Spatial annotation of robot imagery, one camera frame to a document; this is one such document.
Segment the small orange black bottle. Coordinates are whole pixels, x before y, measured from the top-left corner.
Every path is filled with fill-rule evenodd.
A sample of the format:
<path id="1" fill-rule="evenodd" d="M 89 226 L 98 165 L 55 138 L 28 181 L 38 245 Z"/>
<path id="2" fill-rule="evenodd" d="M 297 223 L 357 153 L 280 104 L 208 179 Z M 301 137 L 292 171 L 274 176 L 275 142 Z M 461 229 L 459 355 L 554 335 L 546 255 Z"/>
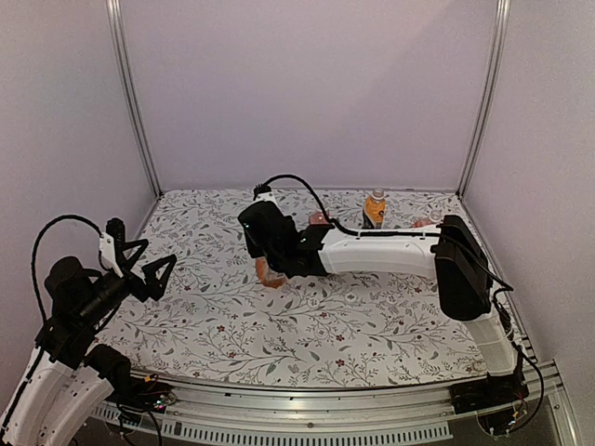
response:
<path id="1" fill-rule="evenodd" d="M 364 201 L 362 228 L 380 230 L 383 226 L 385 211 L 385 191 L 381 188 L 374 188 Z"/>

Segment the large orange juice bottle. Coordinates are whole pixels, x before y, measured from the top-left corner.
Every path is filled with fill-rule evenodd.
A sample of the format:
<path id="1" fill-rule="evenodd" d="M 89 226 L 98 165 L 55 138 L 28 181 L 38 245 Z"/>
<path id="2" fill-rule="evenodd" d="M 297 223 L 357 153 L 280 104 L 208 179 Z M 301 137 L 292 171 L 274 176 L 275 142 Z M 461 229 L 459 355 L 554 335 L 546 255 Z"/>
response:
<path id="1" fill-rule="evenodd" d="M 418 218 L 413 224 L 413 228 L 422 228 L 431 225 L 438 225 L 443 220 L 443 213 L 439 210 L 432 210 L 426 216 Z"/>

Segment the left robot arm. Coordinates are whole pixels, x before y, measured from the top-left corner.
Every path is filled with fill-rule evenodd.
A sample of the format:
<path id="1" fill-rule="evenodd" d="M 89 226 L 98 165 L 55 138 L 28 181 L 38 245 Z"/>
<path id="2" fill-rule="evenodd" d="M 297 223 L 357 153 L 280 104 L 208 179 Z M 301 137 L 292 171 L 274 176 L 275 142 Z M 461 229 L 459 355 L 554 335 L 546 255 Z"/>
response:
<path id="1" fill-rule="evenodd" d="M 121 422 L 144 414 L 154 420 L 176 401 L 171 385 L 155 374 L 134 376 L 130 359 L 97 337 L 126 298 L 159 301 L 177 258 L 158 258 L 137 275 L 148 241 L 129 241 L 117 217 L 96 233 L 99 269 L 65 256 L 44 282 L 33 282 L 35 292 L 48 292 L 52 308 L 42 315 L 27 368 L 1 416 L 4 445 L 68 445 L 105 400 L 120 410 Z"/>

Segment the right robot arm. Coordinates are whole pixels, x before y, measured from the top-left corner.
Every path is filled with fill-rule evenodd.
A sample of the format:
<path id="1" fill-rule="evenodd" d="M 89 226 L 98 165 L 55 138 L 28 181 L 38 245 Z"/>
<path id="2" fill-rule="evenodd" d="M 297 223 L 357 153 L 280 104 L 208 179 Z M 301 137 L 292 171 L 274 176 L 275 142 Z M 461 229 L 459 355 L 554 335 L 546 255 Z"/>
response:
<path id="1" fill-rule="evenodd" d="M 436 281 L 443 314 L 464 324 L 485 361 L 481 397 L 499 405 L 515 392 L 522 356 L 496 308 L 500 280 L 459 216 L 410 230 L 349 230 L 334 220 L 298 230 L 267 199 L 251 203 L 238 220 L 248 253 L 287 278 L 385 272 Z"/>

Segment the floral patterned table mat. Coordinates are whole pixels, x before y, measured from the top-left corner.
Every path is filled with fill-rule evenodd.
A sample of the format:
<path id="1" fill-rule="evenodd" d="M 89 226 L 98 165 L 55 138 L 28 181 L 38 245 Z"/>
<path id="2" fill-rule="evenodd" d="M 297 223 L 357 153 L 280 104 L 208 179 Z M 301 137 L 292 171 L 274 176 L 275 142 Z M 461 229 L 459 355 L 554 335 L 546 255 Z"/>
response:
<path id="1" fill-rule="evenodd" d="M 281 387 L 417 385 L 514 372 L 521 339 L 495 307 L 460 322 L 443 282 L 365 269 L 261 284 L 238 217 L 251 190 L 173 190 L 141 265 L 177 263 L 158 301 L 126 299 L 99 333 L 162 377 Z"/>

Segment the front aluminium rail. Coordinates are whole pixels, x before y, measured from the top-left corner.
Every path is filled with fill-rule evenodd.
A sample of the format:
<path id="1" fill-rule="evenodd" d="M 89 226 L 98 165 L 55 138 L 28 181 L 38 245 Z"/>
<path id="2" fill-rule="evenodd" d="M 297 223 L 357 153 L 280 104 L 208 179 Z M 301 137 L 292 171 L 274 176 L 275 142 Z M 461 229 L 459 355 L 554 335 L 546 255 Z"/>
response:
<path id="1" fill-rule="evenodd" d="M 155 414 L 104 401 L 68 445 L 577 445 L 553 362 L 525 377 L 530 395 L 459 411 L 450 384 L 283 389 L 170 379 L 176 402 Z"/>

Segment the left aluminium frame post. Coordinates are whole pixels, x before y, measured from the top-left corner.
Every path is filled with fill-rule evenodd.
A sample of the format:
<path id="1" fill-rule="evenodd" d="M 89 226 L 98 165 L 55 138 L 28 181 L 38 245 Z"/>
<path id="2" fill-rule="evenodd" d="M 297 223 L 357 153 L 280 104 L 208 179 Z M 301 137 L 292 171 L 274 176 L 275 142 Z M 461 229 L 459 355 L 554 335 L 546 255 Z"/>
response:
<path id="1" fill-rule="evenodd" d="M 132 133 L 136 141 L 141 165 L 148 180 L 152 195 L 158 199 L 162 196 L 163 191 L 157 174 L 155 162 L 152 157 L 149 140 L 142 119 L 139 99 L 134 84 L 134 77 L 126 44 L 126 31 L 122 13 L 122 3 L 118 0 L 107 0 L 106 9 L 116 60 L 116 67 L 122 84 L 125 105 L 132 128 Z"/>

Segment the aluminium frame post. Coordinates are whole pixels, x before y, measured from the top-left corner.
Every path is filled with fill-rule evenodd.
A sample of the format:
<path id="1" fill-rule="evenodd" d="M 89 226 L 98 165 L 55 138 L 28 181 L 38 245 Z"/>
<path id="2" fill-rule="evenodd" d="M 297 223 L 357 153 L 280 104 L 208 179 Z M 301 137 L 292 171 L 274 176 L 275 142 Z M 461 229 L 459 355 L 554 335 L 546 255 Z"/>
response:
<path id="1" fill-rule="evenodd" d="M 481 100 L 471 132 L 469 149 L 456 188 L 456 194 L 460 199 L 463 199 L 469 190 L 475 166 L 479 159 L 484 134 L 487 129 L 506 44 L 510 6 L 510 0 L 498 0 L 496 2 L 494 29 L 489 46 L 488 63 L 483 82 Z"/>
<path id="2" fill-rule="evenodd" d="M 142 119 L 139 99 L 134 84 L 134 77 L 126 44 L 126 31 L 122 13 L 122 3 L 118 0 L 107 0 L 106 9 L 116 60 L 116 67 L 122 84 L 125 105 L 132 128 L 132 133 L 136 141 L 141 165 L 148 180 L 152 195 L 158 199 L 162 196 L 163 191 L 157 174 L 155 162 L 152 157 L 149 140 Z"/>

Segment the right aluminium frame post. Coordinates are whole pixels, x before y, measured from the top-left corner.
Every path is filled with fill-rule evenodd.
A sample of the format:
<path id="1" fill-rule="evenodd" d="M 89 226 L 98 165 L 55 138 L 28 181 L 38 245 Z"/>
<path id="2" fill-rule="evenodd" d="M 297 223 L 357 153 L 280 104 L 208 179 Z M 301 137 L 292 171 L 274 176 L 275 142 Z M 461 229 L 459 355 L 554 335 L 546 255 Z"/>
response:
<path id="1" fill-rule="evenodd" d="M 488 63 L 483 82 L 481 100 L 471 132 L 469 149 L 456 188 L 456 194 L 460 199 L 463 199 L 469 190 L 475 166 L 479 159 L 484 134 L 487 129 L 506 44 L 510 6 L 510 0 L 498 0 L 496 2 L 494 29 L 489 46 Z"/>

